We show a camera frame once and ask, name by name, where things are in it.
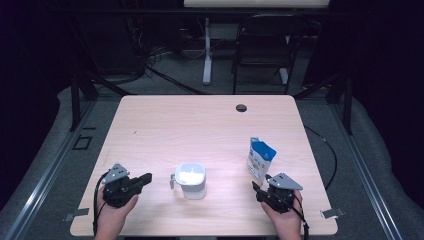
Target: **light wood tabletop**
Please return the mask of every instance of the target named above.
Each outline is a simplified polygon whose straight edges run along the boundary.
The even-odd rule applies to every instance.
[[[185,7],[199,8],[326,8],[329,0],[184,0]]]
[[[243,104],[245,112],[236,106]],[[122,98],[79,208],[89,208],[71,226],[92,236],[93,195],[100,176],[115,163],[130,178],[152,173],[127,217],[125,236],[270,236],[272,222],[256,201],[247,168],[250,138],[277,151],[268,173],[286,173],[303,189],[311,235],[337,232],[331,208],[296,103],[291,96],[208,95]],[[183,162],[206,168],[205,198],[187,200],[170,175]]]

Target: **chair backrest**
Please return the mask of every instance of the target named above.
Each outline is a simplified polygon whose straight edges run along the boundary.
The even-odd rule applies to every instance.
[[[247,17],[239,25],[238,34],[264,36],[303,36],[307,20],[299,15],[264,13]]]

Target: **snack package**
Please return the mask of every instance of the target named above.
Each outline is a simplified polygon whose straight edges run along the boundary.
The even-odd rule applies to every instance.
[[[263,184],[272,159],[277,152],[257,137],[250,138],[250,151],[247,166],[258,185]]]

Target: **black chair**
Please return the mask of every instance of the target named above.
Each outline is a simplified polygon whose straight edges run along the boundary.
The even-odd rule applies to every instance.
[[[284,89],[287,94],[297,48],[308,30],[305,18],[287,14],[255,14],[244,19],[237,31],[236,51],[231,72],[236,94],[238,67],[280,68],[288,70]]]

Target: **white cup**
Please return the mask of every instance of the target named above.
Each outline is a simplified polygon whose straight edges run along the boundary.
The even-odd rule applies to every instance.
[[[186,199],[198,200],[206,195],[206,171],[200,163],[180,164],[171,175],[171,189],[174,189],[174,181],[181,185]]]

